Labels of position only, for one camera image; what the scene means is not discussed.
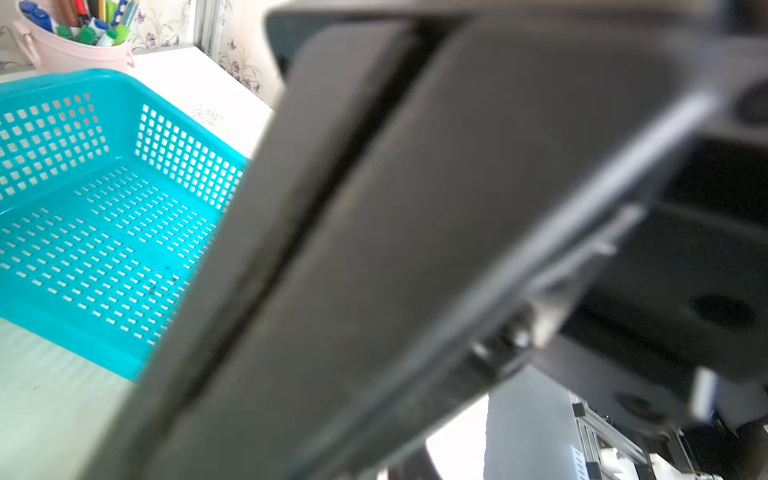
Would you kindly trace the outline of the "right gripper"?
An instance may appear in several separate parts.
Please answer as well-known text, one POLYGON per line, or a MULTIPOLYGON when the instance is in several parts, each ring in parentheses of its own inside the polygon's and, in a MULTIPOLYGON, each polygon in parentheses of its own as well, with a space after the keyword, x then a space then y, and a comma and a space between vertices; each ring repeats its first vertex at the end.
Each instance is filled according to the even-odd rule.
POLYGON ((274 304, 285 374, 393 409, 519 328, 542 366, 639 429, 698 420, 695 374, 767 377, 767 76, 707 1, 300 1, 294 64, 339 23, 436 35, 274 304))

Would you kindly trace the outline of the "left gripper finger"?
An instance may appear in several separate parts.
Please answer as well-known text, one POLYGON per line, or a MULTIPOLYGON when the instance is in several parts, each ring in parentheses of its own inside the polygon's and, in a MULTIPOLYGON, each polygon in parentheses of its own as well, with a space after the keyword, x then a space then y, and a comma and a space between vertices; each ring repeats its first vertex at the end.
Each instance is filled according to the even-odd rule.
POLYGON ((389 480, 441 480, 442 477, 425 446, 387 469, 389 480))

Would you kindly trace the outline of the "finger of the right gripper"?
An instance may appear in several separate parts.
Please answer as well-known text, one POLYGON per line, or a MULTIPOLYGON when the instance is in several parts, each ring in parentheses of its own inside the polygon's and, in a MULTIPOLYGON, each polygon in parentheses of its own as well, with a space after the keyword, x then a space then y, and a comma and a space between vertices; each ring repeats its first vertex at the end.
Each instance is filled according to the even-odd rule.
POLYGON ((626 17, 310 37, 144 377, 144 477, 373 477, 517 372, 710 111, 687 46, 626 17))
POLYGON ((169 333, 87 479, 136 479, 203 393, 301 234, 306 215, 389 88, 411 23, 339 23, 307 41, 169 333))

